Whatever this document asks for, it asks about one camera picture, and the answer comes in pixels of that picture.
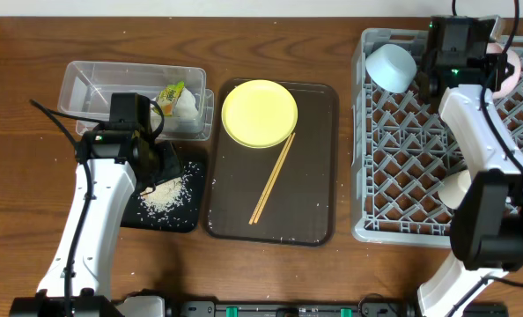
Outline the green snack wrapper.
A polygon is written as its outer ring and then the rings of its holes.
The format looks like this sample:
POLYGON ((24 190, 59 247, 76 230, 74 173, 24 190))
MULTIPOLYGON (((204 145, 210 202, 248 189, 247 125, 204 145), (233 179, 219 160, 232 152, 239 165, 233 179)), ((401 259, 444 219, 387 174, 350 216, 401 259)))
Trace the green snack wrapper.
POLYGON ((162 110, 163 116, 172 116, 173 110, 177 101, 185 88, 185 83, 183 81, 178 82, 177 84, 168 85, 164 90, 162 90, 155 101, 162 110))

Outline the white tissue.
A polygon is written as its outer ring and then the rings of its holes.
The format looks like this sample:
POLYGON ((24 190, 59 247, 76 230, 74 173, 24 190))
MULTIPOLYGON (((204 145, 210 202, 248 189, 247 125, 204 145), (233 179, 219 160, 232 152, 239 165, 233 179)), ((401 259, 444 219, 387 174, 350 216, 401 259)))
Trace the white tissue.
POLYGON ((160 115, 164 118, 164 126, 163 131, 164 132, 172 132, 180 129, 180 126, 183 123, 190 123, 198 118, 199 116, 199 109, 196 102, 195 95, 188 89, 184 88, 183 92, 181 93, 177 104, 175 105, 175 108, 173 110, 172 116, 163 116, 162 110, 155 101, 156 97, 154 97, 151 100, 151 111, 152 111, 152 124, 153 127, 156 128, 157 125, 161 122, 160 115))

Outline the white bowl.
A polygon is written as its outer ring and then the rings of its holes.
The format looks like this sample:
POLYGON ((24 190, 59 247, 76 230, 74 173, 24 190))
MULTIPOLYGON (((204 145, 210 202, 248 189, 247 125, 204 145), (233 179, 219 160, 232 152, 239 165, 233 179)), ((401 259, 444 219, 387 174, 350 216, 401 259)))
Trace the white bowl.
POLYGON ((509 50, 507 52, 507 59, 505 62, 505 74, 504 81, 500 85, 500 89, 497 91, 493 90, 493 99, 502 99, 506 95, 510 94, 519 82, 521 74, 521 61, 519 56, 509 50))

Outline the light blue bowl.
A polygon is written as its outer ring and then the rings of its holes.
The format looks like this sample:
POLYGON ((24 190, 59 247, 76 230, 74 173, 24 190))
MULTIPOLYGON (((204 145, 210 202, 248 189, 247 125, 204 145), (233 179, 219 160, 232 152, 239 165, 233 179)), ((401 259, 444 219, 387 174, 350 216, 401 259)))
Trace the light blue bowl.
POLYGON ((412 55, 394 44, 385 44, 371 53, 365 67, 378 86, 393 93, 406 92, 417 72, 412 55))

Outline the pile of rice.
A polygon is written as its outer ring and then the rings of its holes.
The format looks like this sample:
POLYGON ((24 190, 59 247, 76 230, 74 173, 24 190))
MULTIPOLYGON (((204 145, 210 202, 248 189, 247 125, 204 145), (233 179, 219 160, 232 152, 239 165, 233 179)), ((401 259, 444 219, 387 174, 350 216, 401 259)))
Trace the pile of rice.
POLYGON ((144 208, 144 215, 158 221, 167 221, 182 211, 192 201, 192 178, 196 175, 195 163, 186 163, 182 176, 147 188, 145 193, 138 197, 139 206, 144 208))

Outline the small white cup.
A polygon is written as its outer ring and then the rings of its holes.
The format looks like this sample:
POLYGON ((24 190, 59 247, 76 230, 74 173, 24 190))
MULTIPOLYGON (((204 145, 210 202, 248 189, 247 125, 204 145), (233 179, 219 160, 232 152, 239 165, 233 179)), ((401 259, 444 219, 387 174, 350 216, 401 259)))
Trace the small white cup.
POLYGON ((455 210, 460 206, 470 185, 471 177, 469 170, 448 175, 441 181, 438 197, 447 208, 455 210))

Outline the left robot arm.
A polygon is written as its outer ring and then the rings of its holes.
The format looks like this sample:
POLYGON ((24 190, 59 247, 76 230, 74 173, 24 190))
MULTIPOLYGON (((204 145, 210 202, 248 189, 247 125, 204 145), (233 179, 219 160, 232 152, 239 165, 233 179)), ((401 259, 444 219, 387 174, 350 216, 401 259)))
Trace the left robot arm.
POLYGON ((157 102, 134 92, 111 97, 107 120, 71 143, 76 189, 54 259, 32 297, 16 298, 11 316, 166 316, 166 300, 142 293, 111 297, 115 246, 129 199, 151 194, 183 173, 173 146, 156 139, 157 102))

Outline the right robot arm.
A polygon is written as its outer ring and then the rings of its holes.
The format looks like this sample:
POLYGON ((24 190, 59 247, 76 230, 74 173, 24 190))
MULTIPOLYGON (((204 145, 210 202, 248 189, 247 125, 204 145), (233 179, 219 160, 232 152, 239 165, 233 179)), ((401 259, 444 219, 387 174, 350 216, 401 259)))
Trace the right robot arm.
POLYGON ((523 153, 494 105, 519 82, 521 63, 497 44, 499 27, 497 16, 431 18, 416 81, 453 133, 471 183, 454 209, 452 252, 418 289, 420 316, 461 316, 523 266, 523 153))

